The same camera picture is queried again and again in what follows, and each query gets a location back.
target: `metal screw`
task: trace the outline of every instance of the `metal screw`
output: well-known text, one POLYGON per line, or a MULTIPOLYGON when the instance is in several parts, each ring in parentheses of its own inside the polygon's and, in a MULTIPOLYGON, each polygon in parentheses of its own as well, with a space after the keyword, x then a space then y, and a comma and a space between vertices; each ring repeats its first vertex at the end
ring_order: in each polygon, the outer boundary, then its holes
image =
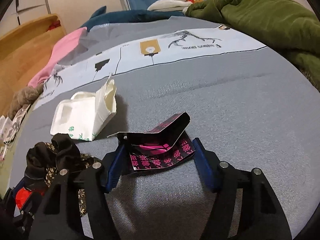
POLYGON ((62 169, 60 172, 60 175, 66 175, 67 173, 68 173, 68 170, 66 170, 66 169, 62 169))
POLYGON ((253 169, 253 173, 256 175, 260 175, 261 174, 261 170, 258 168, 253 169))
POLYGON ((98 168, 101 167, 101 163, 96 162, 96 163, 92 164, 92 167, 93 167, 94 169, 98 169, 98 168))
POLYGON ((227 168, 229 166, 229 164, 227 162, 220 162, 220 167, 222 168, 227 168))

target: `pink towel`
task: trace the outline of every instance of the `pink towel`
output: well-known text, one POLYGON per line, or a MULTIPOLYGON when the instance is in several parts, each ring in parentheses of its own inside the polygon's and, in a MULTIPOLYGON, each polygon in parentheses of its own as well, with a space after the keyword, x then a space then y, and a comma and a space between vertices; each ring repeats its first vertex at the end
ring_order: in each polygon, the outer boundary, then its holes
POLYGON ((58 61, 63 59, 71 52, 78 44, 81 34, 87 31, 87 27, 77 29, 59 40, 53 47, 51 57, 47 65, 40 70, 28 83, 28 86, 35 88, 38 84, 45 82, 58 61))

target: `white plastic bag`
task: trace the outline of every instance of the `white plastic bag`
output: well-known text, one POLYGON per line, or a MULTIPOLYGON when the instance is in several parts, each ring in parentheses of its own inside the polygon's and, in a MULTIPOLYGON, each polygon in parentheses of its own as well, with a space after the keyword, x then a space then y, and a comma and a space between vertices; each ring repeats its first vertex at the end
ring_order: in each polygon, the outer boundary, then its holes
POLYGON ((113 79, 96 92, 77 92, 61 101, 54 113, 50 134, 67 133, 72 139, 92 141, 116 114, 113 79))

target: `gray bedsheet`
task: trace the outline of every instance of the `gray bedsheet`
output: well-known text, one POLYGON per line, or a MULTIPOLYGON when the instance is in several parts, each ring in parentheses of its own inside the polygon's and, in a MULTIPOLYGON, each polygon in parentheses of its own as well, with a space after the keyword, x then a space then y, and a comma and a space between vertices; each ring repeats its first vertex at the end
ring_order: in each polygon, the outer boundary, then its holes
POLYGON ((60 65, 73 65, 121 43, 190 28, 215 28, 217 23, 195 18, 171 16, 168 20, 149 23, 111 23, 95 26, 79 39, 79 45, 60 65))
MULTIPOLYGON (((210 23, 202 22, 208 28, 210 23)), ((190 22, 186 28, 199 26, 190 22)), ((167 26, 166 33, 172 31, 175 27, 167 26)), ((238 169, 263 170, 292 237, 305 226, 320 202, 320 94, 283 57, 263 48, 146 67, 114 79, 117 114, 94 141, 77 143, 81 152, 103 158, 117 146, 107 135, 148 130, 186 111, 191 139, 199 137, 205 148, 238 169)), ((30 115, 10 186, 24 174, 28 149, 51 140, 57 104, 77 91, 94 92, 105 81, 60 94, 30 115)), ((122 239, 199 239, 215 195, 206 191, 189 160, 155 175, 121 177, 106 198, 122 239)), ((92 236, 87 216, 82 220, 86 235, 92 236)))

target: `wooden headboard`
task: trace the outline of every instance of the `wooden headboard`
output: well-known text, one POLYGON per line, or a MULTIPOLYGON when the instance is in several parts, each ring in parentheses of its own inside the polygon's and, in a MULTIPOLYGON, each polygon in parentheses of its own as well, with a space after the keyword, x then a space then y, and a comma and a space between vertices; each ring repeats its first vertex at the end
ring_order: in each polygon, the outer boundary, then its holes
POLYGON ((66 35, 61 25, 47 31, 59 20, 49 14, 29 21, 0 38, 0 116, 6 115, 13 94, 48 63, 53 46, 66 35))

